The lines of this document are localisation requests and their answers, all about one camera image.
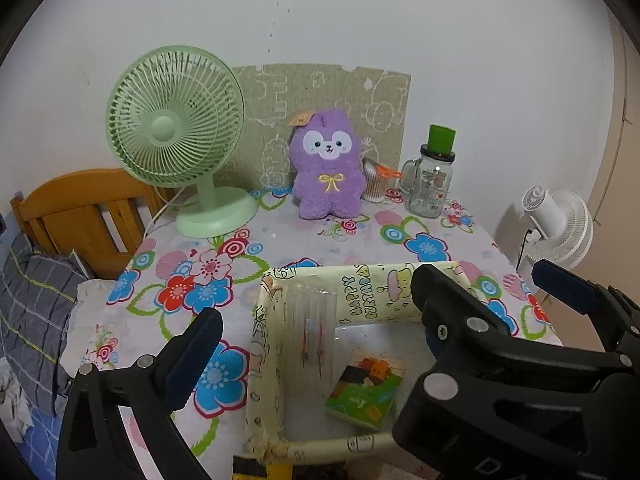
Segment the colourful cartoon tissue pack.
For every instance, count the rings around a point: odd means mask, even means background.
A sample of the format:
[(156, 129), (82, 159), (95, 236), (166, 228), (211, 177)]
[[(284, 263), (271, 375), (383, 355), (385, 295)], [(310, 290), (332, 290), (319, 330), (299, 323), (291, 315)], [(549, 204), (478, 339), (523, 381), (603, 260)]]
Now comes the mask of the colourful cartoon tissue pack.
[(358, 428), (380, 430), (395, 404), (405, 371), (404, 361), (356, 351), (326, 399), (326, 412)]

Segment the white floor fan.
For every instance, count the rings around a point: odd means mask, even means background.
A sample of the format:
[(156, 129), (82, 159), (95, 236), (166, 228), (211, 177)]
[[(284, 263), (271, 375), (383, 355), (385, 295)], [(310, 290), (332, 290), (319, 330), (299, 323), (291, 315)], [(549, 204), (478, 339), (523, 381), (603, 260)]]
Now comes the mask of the white floor fan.
[(578, 194), (536, 185), (524, 194), (521, 206), (532, 228), (525, 234), (516, 266), (523, 260), (531, 266), (549, 260), (572, 270), (585, 259), (593, 241), (593, 220)]

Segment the grey plaid pillow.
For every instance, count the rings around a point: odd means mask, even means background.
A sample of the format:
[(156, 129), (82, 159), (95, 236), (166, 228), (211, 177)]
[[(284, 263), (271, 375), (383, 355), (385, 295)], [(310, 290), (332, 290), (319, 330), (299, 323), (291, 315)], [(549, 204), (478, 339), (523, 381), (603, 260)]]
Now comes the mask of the grey plaid pillow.
[(2, 244), (1, 355), (27, 399), (49, 416), (61, 416), (70, 376), (60, 359), (77, 287), (88, 280), (80, 261), (49, 256), (21, 233)]

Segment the yellow cartoon storage box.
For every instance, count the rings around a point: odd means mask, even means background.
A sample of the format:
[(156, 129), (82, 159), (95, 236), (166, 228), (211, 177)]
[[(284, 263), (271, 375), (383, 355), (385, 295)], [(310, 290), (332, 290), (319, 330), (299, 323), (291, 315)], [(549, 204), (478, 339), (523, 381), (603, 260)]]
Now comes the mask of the yellow cartoon storage box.
[(318, 465), (396, 448), (390, 428), (434, 362), (412, 263), (266, 272), (254, 309), (245, 419), (250, 455)]

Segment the floral tablecloth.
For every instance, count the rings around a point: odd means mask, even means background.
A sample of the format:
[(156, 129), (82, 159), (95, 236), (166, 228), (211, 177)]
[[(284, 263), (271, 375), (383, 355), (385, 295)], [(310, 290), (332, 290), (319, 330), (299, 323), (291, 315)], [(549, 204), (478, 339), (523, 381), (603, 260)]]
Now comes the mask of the floral tablecloth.
[(245, 419), (254, 309), (269, 270), (428, 263), (498, 315), (513, 336), (558, 342), (532, 291), (455, 200), (425, 219), (391, 188), (381, 203), (362, 203), (355, 218), (305, 220), (291, 193), (257, 190), (253, 196), (254, 218), (226, 235), (184, 236), (165, 214), (119, 278), (81, 284), (61, 358), (69, 373), (85, 363), (98, 370), (130, 367), (140, 356), (157, 356), (201, 312), (217, 310), (221, 340), (184, 407), (171, 414), (215, 479), (230, 477), (234, 456), (258, 460), (246, 446)]

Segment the clear plastic package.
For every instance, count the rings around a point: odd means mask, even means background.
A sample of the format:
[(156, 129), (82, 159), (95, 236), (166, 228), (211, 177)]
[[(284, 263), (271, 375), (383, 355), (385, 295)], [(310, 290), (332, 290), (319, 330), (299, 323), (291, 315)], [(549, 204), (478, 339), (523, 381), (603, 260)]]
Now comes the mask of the clear plastic package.
[(318, 276), (292, 285), (285, 295), (283, 366), (292, 393), (326, 396), (333, 385), (337, 294)]

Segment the glass mug jar green lid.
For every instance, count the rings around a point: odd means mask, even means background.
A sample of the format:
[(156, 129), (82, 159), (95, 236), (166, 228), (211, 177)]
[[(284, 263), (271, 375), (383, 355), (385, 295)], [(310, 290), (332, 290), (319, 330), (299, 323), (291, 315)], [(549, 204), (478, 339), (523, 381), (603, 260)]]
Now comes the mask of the glass mug jar green lid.
[(455, 137), (456, 132), (450, 128), (430, 125), (420, 156), (402, 166), (398, 185), (412, 214), (435, 219), (442, 213), (454, 174)]

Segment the cotton swab container orange lid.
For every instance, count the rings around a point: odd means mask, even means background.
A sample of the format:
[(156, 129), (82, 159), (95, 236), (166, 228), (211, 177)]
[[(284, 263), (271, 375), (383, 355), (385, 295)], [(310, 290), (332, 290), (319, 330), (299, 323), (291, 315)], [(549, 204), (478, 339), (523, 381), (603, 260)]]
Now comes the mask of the cotton swab container orange lid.
[(402, 177), (401, 171), (382, 165), (369, 157), (363, 157), (362, 171), (367, 181), (362, 199), (369, 203), (381, 203), (390, 185)]

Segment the purple plush toy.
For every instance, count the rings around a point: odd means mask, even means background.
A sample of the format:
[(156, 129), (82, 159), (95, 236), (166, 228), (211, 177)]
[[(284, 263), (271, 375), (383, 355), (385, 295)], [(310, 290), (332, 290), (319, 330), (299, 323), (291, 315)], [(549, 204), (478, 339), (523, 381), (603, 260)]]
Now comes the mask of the purple plush toy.
[(295, 170), (292, 187), (299, 217), (352, 219), (360, 215), (367, 180), (361, 168), (360, 137), (344, 110), (329, 108), (300, 112), (288, 159)]

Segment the green desk fan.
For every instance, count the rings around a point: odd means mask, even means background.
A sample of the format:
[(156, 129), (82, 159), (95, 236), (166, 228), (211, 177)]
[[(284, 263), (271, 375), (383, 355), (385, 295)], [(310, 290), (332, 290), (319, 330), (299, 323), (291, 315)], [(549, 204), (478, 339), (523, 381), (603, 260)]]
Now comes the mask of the green desk fan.
[(257, 203), (214, 175), (239, 143), (245, 105), (239, 81), (216, 55), (196, 47), (160, 47), (118, 78), (106, 106), (108, 145), (120, 166), (157, 188), (195, 188), (176, 217), (178, 232), (207, 238), (250, 221)]

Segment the green cartoon cardboard panel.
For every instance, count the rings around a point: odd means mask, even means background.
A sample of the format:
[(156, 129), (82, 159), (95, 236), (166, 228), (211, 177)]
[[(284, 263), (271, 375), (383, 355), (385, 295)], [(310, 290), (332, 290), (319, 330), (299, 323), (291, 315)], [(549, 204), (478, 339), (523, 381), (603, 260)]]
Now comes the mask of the green cartoon cardboard panel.
[(288, 188), (292, 119), (301, 112), (340, 108), (360, 136), (360, 153), (387, 167), (400, 163), (411, 76), (336, 64), (235, 67), (245, 122), (233, 154), (216, 174), (218, 186)]

